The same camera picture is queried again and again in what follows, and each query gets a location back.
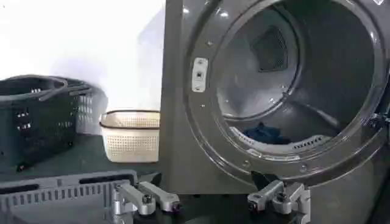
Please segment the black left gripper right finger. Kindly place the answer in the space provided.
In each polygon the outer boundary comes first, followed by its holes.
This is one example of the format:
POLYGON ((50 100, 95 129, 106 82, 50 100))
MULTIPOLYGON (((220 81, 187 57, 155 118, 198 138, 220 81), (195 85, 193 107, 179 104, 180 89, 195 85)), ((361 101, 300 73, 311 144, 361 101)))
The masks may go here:
POLYGON ((286 183, 272 173, 251 172, 250 178, 257 189, 247 196, 251 213, 259 214, 270 205, 280 215, 298 213, 298 224, 311 222, 311 191, 303 183, 286 183))

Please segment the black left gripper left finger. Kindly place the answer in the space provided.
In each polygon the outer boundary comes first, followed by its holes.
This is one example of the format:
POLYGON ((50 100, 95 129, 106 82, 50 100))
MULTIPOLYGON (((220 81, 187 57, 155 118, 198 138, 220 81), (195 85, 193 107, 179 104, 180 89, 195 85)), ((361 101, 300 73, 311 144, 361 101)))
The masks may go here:
POLYGON ((119 183, 112 190, 112 218, 114 223, 133 223, 135 214, 151 217, 157 211, 176 215, 181 210, 177 194, 160 187, 163 175, 152 173, 134 184, 119 183))

